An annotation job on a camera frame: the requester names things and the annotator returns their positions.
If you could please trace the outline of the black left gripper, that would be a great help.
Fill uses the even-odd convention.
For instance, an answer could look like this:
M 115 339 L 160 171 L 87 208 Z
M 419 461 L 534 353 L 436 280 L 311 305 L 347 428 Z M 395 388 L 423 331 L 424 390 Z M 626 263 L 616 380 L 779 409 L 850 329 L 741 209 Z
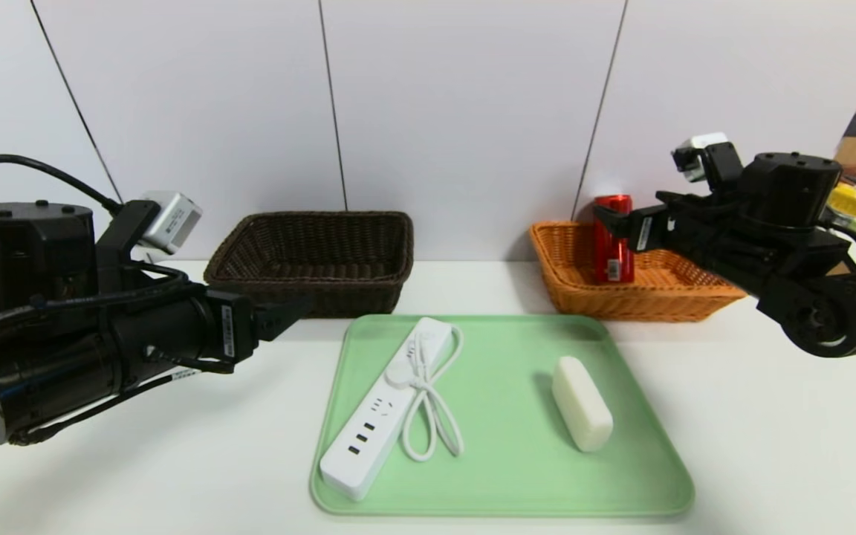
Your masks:
M 309 315 L 313 302 L 302 296 L 254 307 L 244 296 L 210 288 L 126 292 L 106 312 L 106 385 L 110 392 L 130 392 L 177 366 L 231 374 L 258 341 L 274 341 Z

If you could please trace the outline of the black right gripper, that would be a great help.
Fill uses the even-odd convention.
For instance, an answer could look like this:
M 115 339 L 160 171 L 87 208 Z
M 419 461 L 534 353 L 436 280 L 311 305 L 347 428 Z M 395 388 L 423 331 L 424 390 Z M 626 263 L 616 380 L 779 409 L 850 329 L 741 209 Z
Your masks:
M 707 251 L 716 233 L 711 211 L 717 207 L 717 197 L 678 192 L 656 192 L 655 197 L 659 204 L 635 211 L 595 204 L 592 216 L 615 239 L 629 238 L 629 247 L 636 253 L 668 250 L 697 268 L 710 270 Z

